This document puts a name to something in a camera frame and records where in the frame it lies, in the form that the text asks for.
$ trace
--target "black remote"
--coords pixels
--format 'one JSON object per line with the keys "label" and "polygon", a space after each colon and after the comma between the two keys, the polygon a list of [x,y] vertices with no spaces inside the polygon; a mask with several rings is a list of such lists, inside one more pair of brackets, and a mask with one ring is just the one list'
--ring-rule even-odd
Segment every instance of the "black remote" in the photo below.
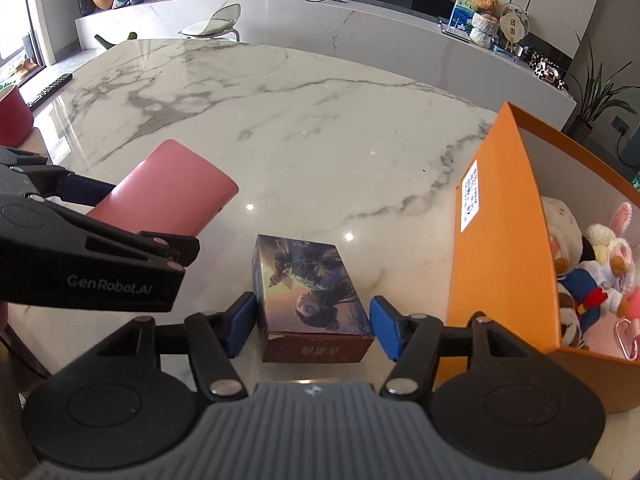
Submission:
{"label": "black remote", "polygon": [[69,81],[74,78],[73,74],[63,74],[58,79],[56,79],[53,83],[47,86],[42,92],[36,95],[36,98],[33,101],[29,101],[27,106],[29,110],[32,112],[36,111],[36,109],[47,99],[52,97],[58,90],[60,90],[64,85],[66,85]]}

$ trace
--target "open orange storage box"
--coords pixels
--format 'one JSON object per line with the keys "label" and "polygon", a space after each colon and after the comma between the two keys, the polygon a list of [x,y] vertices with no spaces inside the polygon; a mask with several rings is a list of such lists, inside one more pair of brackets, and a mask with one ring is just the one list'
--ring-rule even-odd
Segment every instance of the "open orange storage box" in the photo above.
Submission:
{"label": "open orange storage box", "polygon": [[[640,244],[640,194],[588,150],[508,103],[469,168],[474,163],[478,209],[462,231],[462,184],[456,191],[447,324],[465,326],[481,310],[586,383],[607,413],[640,406],[640,362],[560,346],[556,275],[540,202],[541,195],[564,201],[583,232],[607,224],[622,202],[631,202],[625,238],[633,248]],[[443,359],[438,380],[465,367],[465,359]]]}

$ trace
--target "power socket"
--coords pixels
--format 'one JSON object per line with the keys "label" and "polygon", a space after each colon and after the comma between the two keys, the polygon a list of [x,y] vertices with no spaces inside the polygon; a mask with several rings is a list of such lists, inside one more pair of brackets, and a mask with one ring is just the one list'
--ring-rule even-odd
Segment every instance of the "power socket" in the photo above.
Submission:
{"label": "power socket", "polygon": [[624,136],[629,131],[629,125],[626,124],[625,121],[620,119],[617,115],[613,119],[613,121],[611,121],[611,126],[613,126],[613,129],[616,130],[620,134],[620,136]]}

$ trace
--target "barcode sticker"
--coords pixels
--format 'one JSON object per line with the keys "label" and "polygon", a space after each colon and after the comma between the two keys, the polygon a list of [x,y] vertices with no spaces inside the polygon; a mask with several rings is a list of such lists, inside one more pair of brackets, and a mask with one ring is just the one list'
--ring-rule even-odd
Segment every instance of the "barcode sticker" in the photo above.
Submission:
{"label": "barcode sticker", "polygon": [[462,181],[462,212],[460,214],[460,232],[474,219],[480,211],[478,195],[478,161],[475,160]]}

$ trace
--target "transparent chair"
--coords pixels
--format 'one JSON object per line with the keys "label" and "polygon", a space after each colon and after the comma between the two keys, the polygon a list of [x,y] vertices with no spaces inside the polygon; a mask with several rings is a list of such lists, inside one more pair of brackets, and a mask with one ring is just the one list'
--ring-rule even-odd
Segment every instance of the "transparent chair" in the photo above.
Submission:
{"label": "transparent chair", "polygon": [[210,17],[208,22],[198,22],[185,27],[180,34],[187,38],[197,38],[211,40],[220,38],[227,34],[234,34],[236,41],[240,41],[240,33],[235,30],[234,26],[240,18],[240,4],[232,4],[222,9]]}

